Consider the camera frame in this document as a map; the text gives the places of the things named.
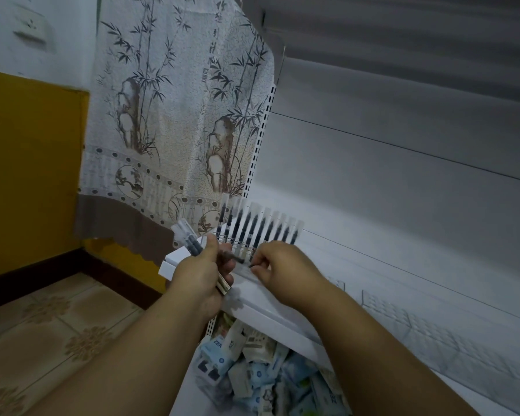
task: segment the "hand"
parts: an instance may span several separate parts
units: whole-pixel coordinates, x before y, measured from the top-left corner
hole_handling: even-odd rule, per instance
[[[295,245],[272,241],[260,245],[250,270],[284,305],[302,312],[329,283]]]
[[[218,244],[215,235],[206,235],[206,247],[197,257],[182,260],[170,284],[170,291],[176,290],[191,307],[196,307],[205,323],[213,318],[222,306],[222,294],[216,288],[218,272],[229,285],[233,276],[229,274],[235,268],[235,261],[224,261],[220,250],[231,250],[230,244]]]

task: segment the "wall socket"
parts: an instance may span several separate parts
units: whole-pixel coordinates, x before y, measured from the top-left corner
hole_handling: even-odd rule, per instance
[[[35,13],[19,4],[13,5],[14,33],[24,38],[47,42],[47,21],[42,14]]]

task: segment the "right hand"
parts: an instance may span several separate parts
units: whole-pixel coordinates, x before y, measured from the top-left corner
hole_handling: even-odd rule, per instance
[[[271,241],[260,245],[250,270],[278,301],[299,312],[329,283],[295,245]]]

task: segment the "tiled floor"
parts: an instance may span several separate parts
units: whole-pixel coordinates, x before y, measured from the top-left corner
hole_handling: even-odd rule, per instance
[[[0,415],[24,413],[141,313],[82,273],[1,306]]]

